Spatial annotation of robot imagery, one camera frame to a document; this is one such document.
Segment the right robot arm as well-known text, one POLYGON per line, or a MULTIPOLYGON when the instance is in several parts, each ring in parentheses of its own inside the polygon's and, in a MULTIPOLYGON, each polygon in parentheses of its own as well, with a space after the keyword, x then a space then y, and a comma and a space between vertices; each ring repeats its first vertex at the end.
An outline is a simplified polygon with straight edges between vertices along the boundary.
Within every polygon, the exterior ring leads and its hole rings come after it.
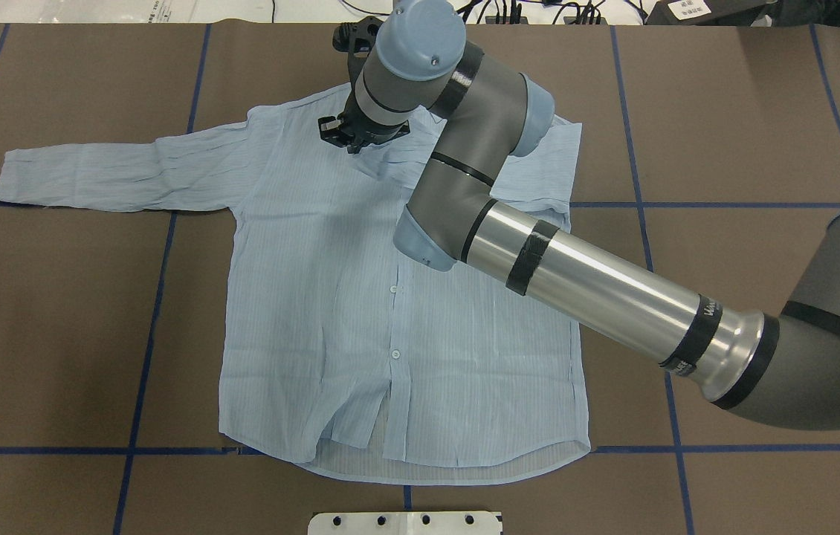
POLYGON ((444 120, 398 220, 394 244, 434 270, 457 263, 556 309, 695 383, 703 398, 781 429, 840 429, 840 210, 777 316, 736 311, 498 199, 506 156, 534 152, 552 95, 495 61, 444 1, 404 1, 387 21, 335 28, 348 57, 344 111, 323 141, 356 155, 410 134, 407 115, 444 120))

